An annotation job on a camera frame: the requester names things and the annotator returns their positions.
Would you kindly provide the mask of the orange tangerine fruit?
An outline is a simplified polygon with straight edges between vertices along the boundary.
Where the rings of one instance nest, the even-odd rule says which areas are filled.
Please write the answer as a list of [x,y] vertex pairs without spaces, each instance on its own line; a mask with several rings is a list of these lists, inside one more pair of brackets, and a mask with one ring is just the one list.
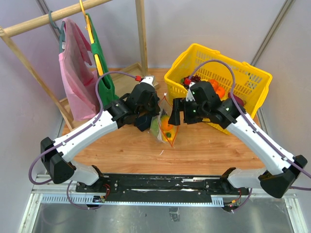
[[164,115],[161,117],[161,128],[163,131],[170,131],[173,129],[173,125],[169,123],[170,117],[168,115]]

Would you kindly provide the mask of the clear zip top bag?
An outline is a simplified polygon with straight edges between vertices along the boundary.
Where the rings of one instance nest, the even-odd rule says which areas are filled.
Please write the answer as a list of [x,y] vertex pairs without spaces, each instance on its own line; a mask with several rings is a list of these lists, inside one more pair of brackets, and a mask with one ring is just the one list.
[[173,106],[168,102],[167,93],[159,101],[160,112],[152,118],[150,133],[160,142],[174,146],[179,126],[169,123]]

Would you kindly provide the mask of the yellow bell pepper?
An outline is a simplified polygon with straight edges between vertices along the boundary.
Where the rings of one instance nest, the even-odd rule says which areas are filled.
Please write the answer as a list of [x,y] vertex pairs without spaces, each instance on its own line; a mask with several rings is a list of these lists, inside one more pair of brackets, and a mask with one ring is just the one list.
[[165,141],[172,143],[176,136],[176,130],[172,129],[170,131],[164,131],[162,137]]

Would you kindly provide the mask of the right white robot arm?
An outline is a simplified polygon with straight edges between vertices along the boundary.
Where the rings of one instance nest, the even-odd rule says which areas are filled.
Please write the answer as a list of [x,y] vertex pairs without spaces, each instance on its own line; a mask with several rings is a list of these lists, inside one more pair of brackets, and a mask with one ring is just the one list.
[[302,155],[294,156],[268,136],[240,106],[234,97],[221,100],[210,82],[191,83],[187,95],[173,99],[171,125],[200,123],[204,119],[228,130],[240,139],[265,165],[261,169],[229,168],[222,176],[220,188],[232,194],[237,188],[262,188],[274,198],[290,189],[307,164]]

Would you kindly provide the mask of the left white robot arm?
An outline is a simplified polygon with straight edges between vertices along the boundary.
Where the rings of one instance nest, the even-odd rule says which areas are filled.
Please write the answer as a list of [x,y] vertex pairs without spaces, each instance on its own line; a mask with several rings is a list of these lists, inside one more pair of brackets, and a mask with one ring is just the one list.
[[112,101],[94,118],[69,134],[41,141],[41,158],[54,184],[65,181],[84,183],[93,192],[104,187],[102,173],[95,166],[86,166],[74,157],[97,139],[116,131],[124,125],[134,125],[140,131],[147,130],[152,117],[159,114],[158,96],[152,83],[146,80],[137,84],[131,93]]

